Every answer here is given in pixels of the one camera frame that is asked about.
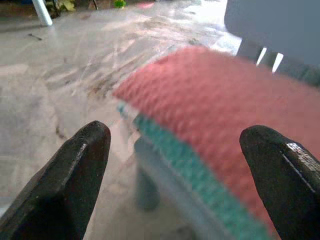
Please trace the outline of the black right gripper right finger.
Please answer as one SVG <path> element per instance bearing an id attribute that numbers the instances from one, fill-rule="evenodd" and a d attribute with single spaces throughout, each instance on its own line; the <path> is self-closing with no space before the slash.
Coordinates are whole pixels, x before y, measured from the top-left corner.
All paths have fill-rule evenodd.
<path id="1" fill-rule="evenodd" d="M 320 162 L 300 143 L 264 125 L 239 137 L 256 190 L 283 240 L 320 238 Z"/>

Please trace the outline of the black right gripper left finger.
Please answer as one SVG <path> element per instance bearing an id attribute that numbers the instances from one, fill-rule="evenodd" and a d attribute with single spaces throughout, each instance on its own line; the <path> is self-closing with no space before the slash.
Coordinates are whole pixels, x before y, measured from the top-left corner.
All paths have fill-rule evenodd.
<path id="1" fill-rule="evenodd" d="M 3 240 L 81 240 L 99 195 L 110 129 L 92 121 L 29 180 L 0 219 Z"/>

